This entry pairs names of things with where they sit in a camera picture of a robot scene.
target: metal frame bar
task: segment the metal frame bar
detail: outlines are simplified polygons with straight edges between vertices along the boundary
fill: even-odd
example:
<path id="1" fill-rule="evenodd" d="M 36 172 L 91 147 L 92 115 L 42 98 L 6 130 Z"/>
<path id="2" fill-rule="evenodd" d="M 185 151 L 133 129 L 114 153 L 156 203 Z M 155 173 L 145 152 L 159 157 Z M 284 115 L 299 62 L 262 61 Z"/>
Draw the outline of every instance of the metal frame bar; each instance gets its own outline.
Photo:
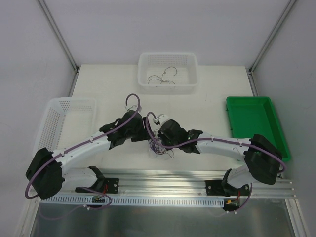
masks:
<path id="1" fill-rule="evenodd" d="M 14 234 L 15 237 L 29 237 L 31 235 L 40 201 L 40 198 L 26 201 L 18 228 Z"/>
<path id="2" fill-rule="evenodd" d="M 310 237 L 298 200 L 285 200 L 292 227 L 297 237 Z"/>
<path id="3" fill-rule="evenodd" d="M 247 69 L 247 75 L 248 75 L 248 79 L 249 79 L 249 84 L 250 84 L 250 88 L 252 91 L 252 95 L 253 96 L 259 96 L 257 87 L 256 87 L 256 83 L 254 81 L 254 74 L 250 72 L 249 69 Z"/>
<path id="4" fill-rule="evenodd" d="M 287 3 L 286 7 L 284 8 L 281 16 L 278 18 L 275 26 L 273 27 L 272 31 L 270 32 L 268 38 L 266 39 L 265 43 L 263 44 L 258 56 L 256 57 L 255 62 L 252 64 L 251 68 L 250 68 L 250 73 L 252 74 L 259 62 L 261 61 L 261 59 L 263 58 L 263 56 L 265 55 L 266 51 L 269 49 L 269 46 L 271 45 L 271 43 L 273 42 L 274 38 L 276 37 L 278 31 L 280 30 L 281 26 L 283 25 L 285 19 L 287 18 L 287 16 L 289 15 L 289 13 L 291 12 L 291 10 L 293 9 L 294 4 L 297 2 L 297 0 L 289 0 L 289 2 Z"/>
<path id="5" fill-rule="evenodd" d="M 75 71 L 77 71 L 78 70 L 78 66 L 77 66 L 77 64 L 76 64 L 76 62 L 75 62 L 75 60 L 74 60 L 74 58 L 73 58 L 73 56 L 72 56 L 72 54 L 71 54 L 71 52 L 70 52 L 70 50 L 68 48 L 63 36 L 61 35 L 60 30 L 58 29 L 58 26 L 57 26 L 57 24 L 56 24 L 56 22 L 55 22 L 55 20 L 54 20 L 54 18 L 52 16 L 52 14 L 50 13 L 45 0 L 37 0 L 37 2 L 39 4 L 40 8 L 42 9 L 42 11 L 43 11 L 43 13 L 44 13 L 49 25 L 51 26 L 51 28 L 53 30 L 53 33 L 56 35 L 56 37 L 57 37 L 62 49 L 64 50 L 64 52 L 65 52 L 65 54 L 66 54 L 66 56 L 67 56 L 67 58 L 68 58 L 68 60 L 69 60 L 69 62 L 71 64 L 71 66 L 74 68 Z"/>
<path id="6" fill-rule="evenodd" d="M 74 93 L 75 86 L 76 86 L 77 79 L 78 79 L 78 75 L 79 75 L 79 69 L 77 69 L 77 72 L 74 75 L 73 82 L 71 84 L 70 91 L 69 91 L 69 94 L 68 94 L 69 97 L 71 97 L 73 95 L 73 93 Z"/>
<path id="7" fill-rule="evenodd" d="M 96 195 L 78 195 L 78 194 L 57 194 L 50 199 L 42 201 L 42 203 L 52 204 L 71 204 L 71 205 L 100 205 L 93 202 Z M 177 207 L 224 207 L 223 198 L 212 197 L 143 197 L 143 196 L 119 196 L 109 195 L 112 199 L 113 206 L 177 206 Z M 108 204 L 109 199 L 104 199 L 103 204 Z"/>
<path id="8" fill-rule="evenodd" d="M 224 171 L 105 170 L 119 178 L 118 195 L 150 197 L 206 197 L 205 180 L 223 179 Z M 296 199 L 293 182 L 278 179 L 274 185 L 253 184 L 252 198 Z"/>

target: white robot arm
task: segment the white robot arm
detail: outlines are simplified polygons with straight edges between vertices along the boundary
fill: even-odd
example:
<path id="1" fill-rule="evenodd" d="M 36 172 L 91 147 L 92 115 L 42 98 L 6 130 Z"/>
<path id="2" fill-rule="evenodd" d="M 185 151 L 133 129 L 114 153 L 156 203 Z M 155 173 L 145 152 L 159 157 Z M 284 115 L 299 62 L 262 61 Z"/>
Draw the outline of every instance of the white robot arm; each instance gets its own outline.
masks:
<path id="1" fill-rule="evenodd" d="M 233 195 L 236 189 L 254 181 L 270 185 L 276 182 L 280 163 L 283 163 L 282 155 L 262 135 L 256 134 L 251 139 L 236 139 L 222 138 L 200 130 L 186 131 L 164 114 L 156 117 L 154 123 L 160 125 L 158 136 L 161 145 L 167 150 L 179 148 L 186 153 L 212 153 L 245 163 L 236 169 L 227 170 L 219 191 L 221 195 Z"/>
<path id="2" fill-rule="evenodd" d="M 235 139 L 213 136 L 200 130 L 186 131 L 167 115 L 158 116 L 154 122 L 160 125 L 160 145 L 167 149 L 179 148 L 186 153 L 196 154 L 219 154 L 245 162 L 241 167 L 226 172 L 218 189 L 219 195 L 234 195 L 237 189 L 256 180 L 265 184 L 274 184 L 276 181 L 282 156 L 261 135 L 255 135 L 252 139 Z M 50 152 L 47 148 L 40 149 L 33 158 L 26 177 L 41 199 L 50 198 L 61 189 L 87 192 L 81 187 L 88 187 L 93 191 L 102 192 L 108 179 L 105 179 L 98 168 L 90 166 L 76 169 L 72 168 L 74 164 L 93 154 L 122 145 L 126 139 L 136 142 L 150 138 L 155 141 L 149 128 L 148 117 L 143 118 L 139 107 L 133 106 L 121 119 L 104 125 L 99 132 L 83 142 L 65 150 Z"/>

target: white plastic basket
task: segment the white plastic basket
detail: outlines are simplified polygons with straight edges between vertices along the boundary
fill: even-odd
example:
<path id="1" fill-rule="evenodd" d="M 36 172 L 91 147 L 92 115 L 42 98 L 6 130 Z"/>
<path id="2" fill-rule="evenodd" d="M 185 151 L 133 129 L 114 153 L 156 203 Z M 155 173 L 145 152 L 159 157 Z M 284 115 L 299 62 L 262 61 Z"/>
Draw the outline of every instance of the white plastic basket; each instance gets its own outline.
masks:
<path id="1" fill-rule="evenodd" d="M 145 94 L 190 94 L 198 84 L 197 58 L 193 53 L 142 53 L 138 84 Z"/>
<path id="2" fill-rule="evenodd" d="M 61 97 L 48 102 L 33 155 L 46 147 L 62 149 L 88 138 L 94 129 L 96 101 L 91 98 Z"/>

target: metal surface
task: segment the metal surface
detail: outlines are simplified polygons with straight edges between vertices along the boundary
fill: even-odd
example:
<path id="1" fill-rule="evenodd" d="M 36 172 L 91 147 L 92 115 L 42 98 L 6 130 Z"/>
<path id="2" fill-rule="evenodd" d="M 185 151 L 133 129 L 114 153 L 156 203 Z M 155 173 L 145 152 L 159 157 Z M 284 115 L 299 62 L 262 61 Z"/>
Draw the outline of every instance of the metal surface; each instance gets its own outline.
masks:
<path id="1" fill-rule="evenodd" d="M 250 72 L 253 73 L 259 62 L 261 61 L 262 57 L 264 56 L 265 52 L 269 49 L 270 44 L 272 43 L 273 39 L 275 38 L 276 34 L 278 33 L 279 29 L 281 28 L 283 22 L 285 21 L 285 19 L 287 18 L 287 16 L 289 15 L 289 13 L 291 12 L 291 10 L 293 9 L 294 4 L 297 2 L 297 0 L 289 0 L 289 2 L 287 3 L 285 9 L 283 10 L 281 16 L 278 18 L 275 26 L 273 27 L 271 33 L 269 34 L 267 40 L 265 41 L 264 45 L 262 46 L 255 62 L 253 63 L 253 65 L 250 68 Z"/>
<path id="2" fill-rule="evenodd" d="M 42 203 L 53 204 L 73 204 L 73 205 L 100 205 L 93 203 L 94 195 L 55 195 L 50 199 L 42 201 Z M 224 207 L 222 198 L 209 197 L 128 197 L 109 195 L 112 198 L 113 206 L 186 206 L 186 207 Z M 109 199 L 105 199 L 104 204 L 109 203 Z"/>
<path id="3" fill-rule="evenodd" d="M 297 237 L 310 237 L 298 200 L 285 200 L 293 231 Z"/>
<path id="4" fill-rule="evenodd" d="M 248 79 L 249 79 L 249 83 L 250 83 L 250 87 L 251 87 L 251 91 L 253 96 L 259 96 L 255 81 L 254 81 L 254 74 L 250 72 L 249 69 L 247 69 L 247 75 L 248 75 Z"/>
<path id="5" fill-rule="evenodd" d="M 41 204 L 46 217 L 73 205 Z M 294 237 L 284 200 L 250 200 L 236 215 L 219 208 L 112 206 L 36 219 L 32 237 Z"/>
<path id="6" fill-rule="evenodd" d="M 38 4 L 40 5 L 48 23 L 50 24 L 54 34 L 56 35 L 60 45 L 62 46 L 64 52 L 66 53 L 66 56 L 70 62 L 70 64 L 72 65 L 72 67 L 74 68 L 74 70 L 77 70 L 78 69 L 78 66 L 73 58 L 73 56 L 71 55 L 71 52 L 69 51 L 69 48 L 67 47 L 67 44 L 63 38 L 63 36 L 61 35 L 57 25 L 56 25 L 56 22 L 53 18 L 53 16 L 51 15 L 49 9 L 48 9 L 48 6 L 45 2 L 45 0 L 37 0 Z"/>
<path id="7" fill-rule="evenodd" d="M 119 178 L 119 195 L 152 197 L 205 197 L 205 180 L 223 179 L 224 171 L 105 170 L 106 177 Z M 274 185 L 253 183 L 252 198 L 296 199 L 291 180 Z"/>

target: purple cable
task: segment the purple cable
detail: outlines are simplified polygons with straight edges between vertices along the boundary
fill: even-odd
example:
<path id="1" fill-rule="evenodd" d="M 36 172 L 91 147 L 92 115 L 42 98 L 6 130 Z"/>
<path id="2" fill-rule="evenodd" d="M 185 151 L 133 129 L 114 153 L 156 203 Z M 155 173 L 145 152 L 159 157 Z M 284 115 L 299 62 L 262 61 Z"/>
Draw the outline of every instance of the purple cable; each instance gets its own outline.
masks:
<path id="1" fill-rule="evenodd" d="M 156 118 L 156 116 L 155 116 L 155 114 L 153 112 L 148 112 L 148 114 L 146 116 L 146 123 L 145 123 L 147 132 L 148 132 L 149 136 L 151 137 L 151 139 L 155 143 L 157 143 L 159 146 L 164 147 L 166 149 L 178 148 L 178 147 L 181 147 L 183 145 L 186 145 L 186 144 L 189 144 L 189 143 L 192 143 L 192 142 L 198 142 L 198 141 L 217 141 L 217 142 L 224 142 L 224 143 L 229 143 L 229 144 L 234 144 L 234 145 L 240 145 L 239 142 L 233 142 L 233 141 L 228 141 L 228 140 L 219 139 L 219 138 L 197 138 L 197 139 L 193 139 L 193 140 L 189 140 L 189 141 L 183 142 L 183 143 L 175 145 L 175 146 L 165 146 L 165 145 L 163 145 L 163 144 L 161 144 L 160 142 L 157 141 L 157 139 L 154 137 L 153 132 L 150 130 L 149 119 L 148 119 L 149 115 L 153 115 L 154 118 Z M 270 156 L 271 158 L 275 159 L 276 161 L 278 161 L 283 166 L 283 169 L 280 170 L 279 173 L 282 173 L 282 172 L 284 172 L 287 169 L 286 164 L 281 159 L 279 159 L 277 156 L 271 154 L 270 152 L 267 152 L 267 151 L 261 149 L 260 147 L 257 147 L 255 145 L 251 145 L 251 144 L 247 144 L 247 143 L 242 143 L 241 145 L 254 148 L 254 149 L 256 149 L 256 150 L 258 150 L 260 152 L 263 152 L 263 153 L 267 154 L 268 156 Z"/>
<path id="2" fill-rule="evenodd" d="M 106 133 L 104 133 L 104 134 L 102 134 L 102 135 L 100 135 L 100 136 L 97 136 L 97 137 L 93 138 L 93 141 L 95 141 L 95 140 L 97 140 L 97 139 L 99 139 L 99 138 L 101 138 L 101 137 L 104 137 L 104 136 L 106 136 L 106 135 L 109 135 L 109 134 L 111 134 L 111 133 L 117 131 L 118 129 L 120 129 L 121 127 L 125 126 L 127 123 L 129 123 L 129 122 L 137 115 L 137 113 L 138 113 L 138 111 L 139 111 L 139 109 L 140 109 L 140 99 L 139 99 L 138 95 L 136 95 L 136 94 L 134 94 L 134 93 L 129 94 L 129 95 L 127 96 L 127 98 L 126 98 L 125 104 L 127 105 L 127 101 L 128 101 L 128 99 L 129 99 L 129 97 L 131 97 L 131 96 L 135 96 L 136 99 L 137 99 L 137 101 L 138 101 L 138 106 L 137 106 L 137 109 L 136 109 L 135 113 L 133 113 L 133 115 L 132 115 L 128 120 L 126 120 L 124 123 L 122 123 L 120 126 L 114 128 L 113 130 L 111 130 L 111 131 L 109 131 L 109 132 L 106 132 Z M 78 148 L 78 147 L 81 147 L 81 146 L 83 146 L 83 145 L 85 145 L 85 144 L 87 144 L 87 143 L 89 143 L 89 142 L 91 142 L 91 141 L 90 141 L 90 140 L 87 140 L 87 141 L 85 141 L 85 142 L 81 142 L 81 143 L 79 143 L 79 144 L 77 144 L 77 145 L 75 145 L 75 146 L 73 146 L 73 147 L 68 148 L 67 150 L 64 151 L 64 153 L 66 154 L 66 153 L 68 153 L 68 152 L 70 152 L 70 151 L 72 151 L 72 150 L 74 150 L 74 149 L 76 149 L 76 148 Z M 34 196 L 32 196 L 32 197 L 29 196 L 29 190 L 30 190 L 30 187 L 31 187 L 32 183 L 34 182 L 34 180 L 35 180 L 35 178 L 38 176 L 38 174 L 39 174 L 46 166 L 48 166 L 50 163 L 52 163 L 52 162 L 53 162 L 54 160 L 56 160 L 57 158 L 60 158 L 61 156 L 62 156 L 62 154 L 58 154 L 57 156 L 53 157 L 52 159 L 50 159 L 49 161 L 47 161 L 45 164 L 43 164 L 43 165 L 35 172 L 35 174 L 32 176 L 32 178 L 30 179 L 29 183 L 28 183 L 27 186 L 26 186 L 25 193 L 24 193 L 26 199 L 34 199 L 34 198 L 36 198 L 36 197 L 39 196 L 38 194 L 36 194 L 36 195 L 34 195 Z"/>
<path id="3" fill-rule="evenodd" d="M 96 211 L 96 210 L 102 210 L 102 209 L 105 209 L 105 208 L 108 208 L 111 204 L 112 204 L 112 198 L 110 198 L 108 195 L 104 194 L 104 193 L 100 193 L 100 192 L 97 192 L 97 191 L 94 191 L 92 189 L 89 189 L 89 188 L 86 188 L 86 187 L 81 187 L 82 189 L 85 189 L 91 193 L 95 193 L 95 194 L 99 194 L 99 195 L 102 195 L 103 197 L 106 197 L 107 199 L 110 200 L 110 202 L 106 205 L 102 205 L 101 207 L 89 207 L 90 210 L 93 210 L 93 211 Z M 80 207 L 85 207 L 84 205 L 78 205 L 76 206 L 74 209 L 72 209 L 71 211 L 67 212 L 66 214 L 60 216 L 60 217 L 53 217 L 53 218 L 50 218 L 50 217 L 46 217 L 42 214 L 42 212 L 40 211 L 40 207 L 39 207 L 39 216 L 47 221 L 57 221 L 57 220 L 60 220 L 60 219 L 63 219 L 65 217 L 67 217 L 69 214 L 71 214 L 72 212 L 74 212 L 75 210 L 77 210 L 78 208 Z"/>

